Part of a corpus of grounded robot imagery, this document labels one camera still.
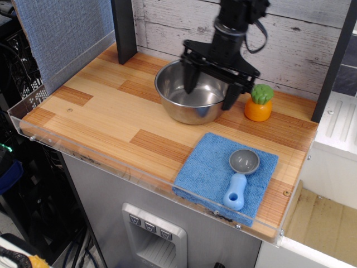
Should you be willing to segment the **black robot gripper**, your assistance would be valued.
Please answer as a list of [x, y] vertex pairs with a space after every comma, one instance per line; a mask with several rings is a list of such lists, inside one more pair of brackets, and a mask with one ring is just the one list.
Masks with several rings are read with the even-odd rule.
[[240, 49], [246, 42], [249, 25], [214, 25], [211, 43], [185, 40], [181, 62], [184, 67], [184, 90], [190, 94], [197, 85], [201, 72], [227, 84], [226, 96], [221, 107], [230, 110], [241, 93], [250, 92], [260, 72], [243, 59]]

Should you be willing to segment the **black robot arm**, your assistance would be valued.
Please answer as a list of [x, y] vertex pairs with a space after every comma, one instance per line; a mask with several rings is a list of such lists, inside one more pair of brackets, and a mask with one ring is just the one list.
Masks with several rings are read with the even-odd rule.
[[267, 31], [259, 19], [266, 16], [269, 1], [220, 2], [220, 12], [214, 21], [212, 42], [184, 41], [181, 62], [184, 66], [184, 89], [190, 94], [200, 73], [206, 73], [228, 85], [222, 109], [231, 109], [240, 94], [251, 92], [260, 72], [241, 55], [247, 43], [249, 25], [256, 25], [264, 36]]

